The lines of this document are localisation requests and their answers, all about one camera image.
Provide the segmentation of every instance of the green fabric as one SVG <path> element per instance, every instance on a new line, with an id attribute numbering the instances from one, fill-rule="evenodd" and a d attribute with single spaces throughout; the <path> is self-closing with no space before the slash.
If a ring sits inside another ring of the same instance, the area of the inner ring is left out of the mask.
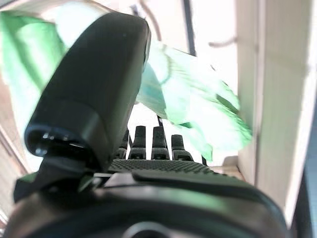
<path id="1" fill-rule="evenodd" d="M 23 133 L 66 49 L 55 26 L 43 20 L 3 12 L 0 27 L 2 73 Z M 213 149 L 239 150 L 252 137 L 237 116 L 237 97 L 216 72 L 198 58 L 160 42 L 151 42 L 137 101 L 173 123 L 209 161 Z"/>
<path id="2" fill-rule="evenodd" d="M 237 116 L 238 98 L 217 73 L 160 42 L 151 43 L 137 100 L 172 122 L 209 161 L 213 149 L 239 150 L 252 138 Z"/>
<path id="3" fill-rule="evenodd" d="M 23 134 L 66 48 L 54 24 L 16 14 L 0 13 L 1 73 L 10 88 L 17 127 Z"/>

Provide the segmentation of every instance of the black plastic casing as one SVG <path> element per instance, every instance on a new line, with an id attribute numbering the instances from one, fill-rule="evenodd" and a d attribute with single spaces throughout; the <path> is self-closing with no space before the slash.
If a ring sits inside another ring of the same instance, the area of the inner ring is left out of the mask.
<path id="1" fill-rule="evenodd" d="M 25 130 L 27 149 L 106 171 L 125 134 L 150 41 L 139 17 L 109 13 L 90 25 L 42 93 Z"/>

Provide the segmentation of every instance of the cable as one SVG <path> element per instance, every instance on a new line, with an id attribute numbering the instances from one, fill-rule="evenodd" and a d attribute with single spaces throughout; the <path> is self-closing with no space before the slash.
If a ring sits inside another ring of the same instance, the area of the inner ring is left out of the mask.
<path id="1" fill-rule="evenodd" d="M 160 33 L 160 29 L 159 29 L 159 25 L 158 25 L 158 21 L 155 18 L 154 14 L 152 13 L 152 11 L 149 9 L 149 7 L 146 5 L 146 3 L 144 2 L 144 0 L 140 0 L 140 5 L 142 7 L 142 9 L 145 11 L 145 13 L 149 16 L 149 18 L 151 19 L 151 22 L 153 23 L 154 26 L 154 30 L 155 33 L 157 35 L 158 41 L 162 41 L 162 35 Z"/>

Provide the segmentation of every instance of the crumpled green towel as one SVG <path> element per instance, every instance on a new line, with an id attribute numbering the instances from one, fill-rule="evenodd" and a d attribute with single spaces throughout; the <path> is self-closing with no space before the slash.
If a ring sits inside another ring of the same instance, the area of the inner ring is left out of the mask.
<path id="1" fill-rule="evenodd" d="M 12 94 L 18 129 L 23 133 L 66 47 L 55 25 L 41 19 L 3 12 L 0 27 L 1 70 Z M 209 161 L 213 148 L 239 150 L 252 137 L 237 116 L 237 97 L 216 72 L 198 58 L 160 42 L 151 42 L 137 101 L 172 122 Z"/>
<path id="2" fill-rule="evenodd" d="M 0 13 L 1 73 L 9 86 L 16 124 L 22 135 L 41 92 L 67 49 L 54 24 L 17 14 Z"/>
<path id="3" fill-rule="evenodd" d="M 206 63 L 152 41 L 138 102 L 172 122 L 209 161 L 213 149 L 235 151 L 252 138 L 237 116 L 238 98 Z"/>

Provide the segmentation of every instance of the wooden surface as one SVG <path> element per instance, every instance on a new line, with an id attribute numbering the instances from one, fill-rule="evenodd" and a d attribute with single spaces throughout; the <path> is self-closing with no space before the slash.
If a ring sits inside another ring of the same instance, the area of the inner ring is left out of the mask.
<path id="1" fill-rule="evenodd" d="M 316 31 L 312 10 L 312 0 L 266 1 L 264 101 L 256 186 L 277 202 L 289 225 L 316 98 L 317 42 L 311 40 Z"/>
<path id="2" fill-rule="evenodd" d="M 238 166 L 247 182 L 254 184 L 256 176 L 256 85 L 257 85 L 257 1 L 238 0 L 237 16 L 237 56 L 238 56 L 238 96 L 240 116 L 252 129 L 253 140 L 239 151 Z"/>
<path id="3" fill-rule="evenodd" d="M 15 126 L 9 91 L 4 85 L 1 76 L 0 126 L 5 134 L 1 133 L 0 138 L 0 213 L 3 212 L 4 215 L 8 216 L 12 210 L 12 192 L 15 180 L 23 174 L 23 171 L 16 163 L 16 155 L 12 149 L 19 153 L 23 160 L 23 147 Z"/>
<path id="4" fill-rule="evenodd" d="M 209 168 L 216 173 L 228 175 L 245 181 L 237 166 L 213 166 Z"/>

